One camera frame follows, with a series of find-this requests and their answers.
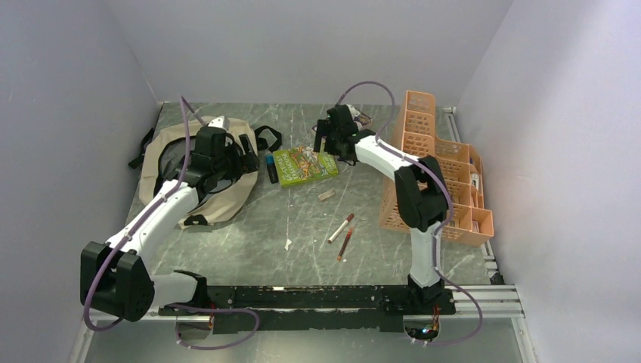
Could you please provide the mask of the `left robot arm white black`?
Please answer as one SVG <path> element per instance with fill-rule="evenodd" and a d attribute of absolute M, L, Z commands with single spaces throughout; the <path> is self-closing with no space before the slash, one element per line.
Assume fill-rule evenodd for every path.
<path fill-rule="evenodd" d="M 91 309 L 138 321 L 149 309 L 177 306 L 192 315 L 209 305 L 206 278 L 188 271 L 151 275 L 145 262 L 187 214 L 257 172 L 255 137 L 203 126 L 186 135 L 182 163 L 142 211 L 107 242 L 90 242 L 81 253 L 80 293 L 85 323 Z"/>

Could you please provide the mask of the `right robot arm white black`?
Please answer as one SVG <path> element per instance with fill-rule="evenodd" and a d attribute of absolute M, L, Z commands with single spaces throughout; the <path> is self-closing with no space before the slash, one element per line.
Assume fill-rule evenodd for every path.
<path fill-rule="evenodd" d="M 317 122 L 314 150 L 372 166 L 395 186 L 398 214 L 410 229 L 411 267 L 407 284 L 382 290 L 390 315 L 452 315 L 456 308 L 439 268 L 441 230 L 451 197 L 438 161 L 415 157 L 361 129 L 346 105 L 336 105 Z"/>

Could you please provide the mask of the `beige canvas backpack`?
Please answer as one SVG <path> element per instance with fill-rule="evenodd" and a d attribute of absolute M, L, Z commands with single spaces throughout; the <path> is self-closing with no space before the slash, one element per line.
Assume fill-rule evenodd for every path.
<path fill-rule="evenodd" d="M 187 126 L 150 130 L 129 168 L 141 170 L 139 198 L 145 205 L 184 170 L 183 181 L 196 190 L 199 203 L 180 228 L 213 225 L 242 208 L 257 182 L 259 152 L 278 150 L 282 140 L 270 126 L 254 129 L 242 119 L 207 116 Z"/>

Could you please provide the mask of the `purple book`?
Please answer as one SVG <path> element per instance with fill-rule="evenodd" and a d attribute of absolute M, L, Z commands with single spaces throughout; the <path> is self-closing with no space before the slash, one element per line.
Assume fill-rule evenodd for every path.
<path fill-rule="evenodd" d="M 373 121 L 367 114 L 363 113 L 351 104 L 348 104 L 348 109 L 359 130 L 367 129 L 372 126 Z"/>

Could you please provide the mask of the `green book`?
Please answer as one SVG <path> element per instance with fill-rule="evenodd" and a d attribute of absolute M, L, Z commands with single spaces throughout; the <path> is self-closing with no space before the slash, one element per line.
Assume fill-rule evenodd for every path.
<path fill-rule="evenodd" d="M 273 153 L 280 186 L 315 182 L 339 174 L 338 166 L 332 155 L 316 153 L 312 147 L 293 147 Z"/>

